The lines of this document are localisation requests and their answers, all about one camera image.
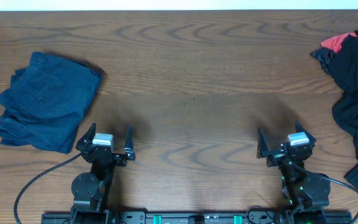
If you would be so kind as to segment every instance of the cable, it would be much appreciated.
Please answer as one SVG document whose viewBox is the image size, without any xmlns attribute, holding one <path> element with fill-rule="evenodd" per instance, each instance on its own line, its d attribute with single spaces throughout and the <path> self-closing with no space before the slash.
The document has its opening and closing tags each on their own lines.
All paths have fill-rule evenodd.
<svg viewBox="0 0 358 224">
<path fill-rule="evenodd" d="M 353 187 L 353 186 L 351 186 L 351 185 L 349 185 L 349 184 L 346 184 L 346 183 L 344 183 L 344 182 L 341 182 L 341 181 L 339 181 L 339 180 L 335 180 L 335 179 L 326 177 L 326 176 L 324 176 L 324 175 L 321 175 L 321 174 L 317 174 L 317 173 L 308 171 L 308 170 L 306 170 L 306 169 L 304 169 L 304 168 L 298 166 L 298 164 L 296 164 L 296 163 L 292 160 L 292 158 L 291 158 L 290 155 L 288 155 L 288 159 L 291 161 L 291 163 L 294 165 L 294 167 L 297 168 L 299 171 L 304 172 L 304 173 L 306 173 L 306 174 L 319 175 L 319 177 L 322 178 L 322 179 L 324 179 L 324 180 L 328 180 L 328 181 L 331 181 L 332 183 L 339 184 L 339 185 L 341 185 L 341 186 L 347 187 L 348 189 L 351 189 L 351 190 L 355 191 L 355 192 L 358 194 L 358 190 L 357 190 L 355 187 Z M 350 222 L 350 224 L 355 223 L 357 219 L 358 219 L 358 211 L 357 211 L 356 215 L 354 216 L 354 218 L 352 219 L 352 221 Z"/>
<path fill-rule="evenodd" d="M 267 215 L 271 220 L 273 220 L 273 222 L 274 222 L 274 218 L 273 218 L 269 213 L 266 212 L 266 209 L 265 209 L 264 207 L 262 207 L 262 206 L 260 206 L 260 205 L 253 205 L 253 206 L 251 206 L 250 208 L 248 208 L 248 210 L 246 211 L 246 218 L 247 218 L 247 214 L 248 214 L 249 210 L 251 210 L 252 208 L 255 208 L 255 207 L 264 209 L 264 212 L 266 213 L 266 215 Z"/>
<path fill-rule="evenodd" d="M 57 168 L 59 168 L 59 167 L 62 167 L 62 166 L 64 166 L 64 165 L 68 164 L 69 162 L 71 162 L 71 161 L 75 160 L 76 158 L 80 157 L 81 155 L 82 155 L 82 152 L 80 152 L 80 153 L 77 154 L 76 156 L 72 157 L 71 159 L 69 159 L 69 160 L 67 160 L 67 161 L 65 161 L 65 162 L 62 162 L 62 163 L 59 164 L 59 165 L 56 165 L 56 166 L 54 166 L 54 167 L 52 167 L 52 168 L 50 168 L 50 169 L 47 169 L 47 170 L 43 171 L 42 173 L 40 173 L 39 175 L 37 175 L 36 177 L 34 177 L 32 180 L 30 180 L 30 182 L 23 187 L 23 189 L 20 191 L 20 193 L 18 194 L 18 196 L 17 196 L 17 198 L 16 198 L 15 206 L 13 207 L 13 214 L 14 214 L 14 216 L 15 216 L 15 220 L 16 220 L 16 223 L 17 223 L 17 224 L 22 224 L 22 223 L 20 222 L 19 216 L 18 216 L 18 214 L 17 214 L 17 206 L 18 206 L 19 200 L 20 200 L 20 198 L 22 197 L 22 195 L 23 195 L 23 193 L 25 192 L 25 190 L 27 190 L 27 188 L 29 188 L 32 183 L 34 183 L 36 180 L 38 180 L 38 179 L 39 179 L 40 177 L 42 177 L 43 175 L 45 175 L 45 174 L 49 173 L 50 171 L 53 171 L 53 170 L 55 170 L 55 169 L 57 169 Z"/>
</svg>

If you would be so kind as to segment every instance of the black cable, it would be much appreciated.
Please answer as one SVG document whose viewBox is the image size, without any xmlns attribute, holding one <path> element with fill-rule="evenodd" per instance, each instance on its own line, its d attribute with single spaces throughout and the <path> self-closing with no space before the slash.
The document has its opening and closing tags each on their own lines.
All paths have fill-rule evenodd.
<svg viewBox="0 0 358 224">
<path fill-rule="evenodd" d="M 265 209 L 264 207 L 262 207 L 262 206 L 260 206 L 260 205 L 253 205 L 253 206 L 251 206 L 250 208 L 248 208 L 248 210 L 246 211 L 246 218 L 247 218 L 247 214 L 248 214 L 249 210 L 251 210 L 252 208 L 255 208 L 255 207 L 258 207 L 258 208 L 263 209 L 264 212 L 266 213 L 266 215 L 267 215 L 271 220 L 273 220 L 273 222 L 274 222 L 274 218 L 273 218 L 269 213 L 267 213 L 267 211 L 266 211 L 266 209 Z"/>
<path fill-rule="evenodd" d="M 81 155 L 82 155 L 82 152 L 80 152 L 80 153 L 77 154 L 76 156 L 72 157 L 71 159 L 69 159 L 69 160 L 67 160 L 67 161 L 65 161 L 65 162 L 62 162 L 62 163 L 59 164 L 59 165 L 56 165 L 56 166 L 54 166 L 54 167 L 52 167 L 52 168 L 50 168 L 50 169 L 47 169 L 47 170 L 43 171 L 42 173 L 40 173 L 39 175 L 37 175 L 36 177 L 34 177 L 32 180 L 30 180 L 30 182 L 23 187 L 23 189 L 20 191 L 20 193 L 18 194 L 18 196 L 17 196 L 17 198 L 16 198 L 15 206 L 13 207 L 13 214 L 14 214 L 14 216 L 15 216 L 15 220 L 16 220 L 16 223 L 17 223 L 17 224 L 22 224 L 22 223 L 20 222 L 19 216 L 18 216 L 18 214 L 17 214 L 17 206 L 18 206 L 19 200 L 20 200 L 20 198 L 22 197 L 22 195 L 23 195 L 23 193 L 25 192 L 25 190 L 27 190 L 27 188 L 29 188 L 32 183 L 34 183 L 36 180 L 38 180 L 38 179 L 39 179 L 40 177 L 42 177 L 43 175 L 45 175 L 45 174 L 49 173 L 50 171 L 53 171 L 53 170 L 55 170 L 55 169 L 57 169 L 57 168 L 59 168 L 59 167 L 62 167 L 62 166 L 64 166 L 64 165 L 68 164 L 69 162 L 71 162 L 71 161 L 75 160 L 76 158 L 80 157 Z"/>
<path fill-rule="evenodd" d="M 291 156 L 289 156 L 289 155 L 288 155 L 288 159 L 291 161 L 291 163 L 294 165 L 294 167 L 297 168 L 299 171 L 304 172 L 304 173 L 306 173 L 306 174 L 318 175 L 321 179 L 328 180 L 328 181 L 331 181 L 332 183 L 339 184 L 339 185 L 341 185 L 341 186 L 347 187 L 348 189 L 351 189 L 351 190 L 355 191 L 355 192 L 358 194 L 358 189 L 356 189 L 355 187 L 353 187 L 353 186 L 351 186 L 351 185 L 349 185 L 349 184 L 346 184 L 346 183 L 344 183 L 344 182 L 341 182 L 341 181 L 339 181 L 339 180 L 335 180 L 335 179 L 326 177 L 326 176 L 324 176 L 324 175 L 321 175 L 321 174 L 317 174 L 317 173 L 308 171 L 308 170 L 306 170 L 306 169 L 304 169 L 304 168 L 298 166 L 298 164 L 296 164 L 296 163 L 292 160 Z M 354 218 L 352 219 L 352 221 L 350 222 L 350 224 L 355 223 L 357 219 L 358 219 L 358 211 L 357 211 L 356 215 L 354 216 Z"/>
</svg>

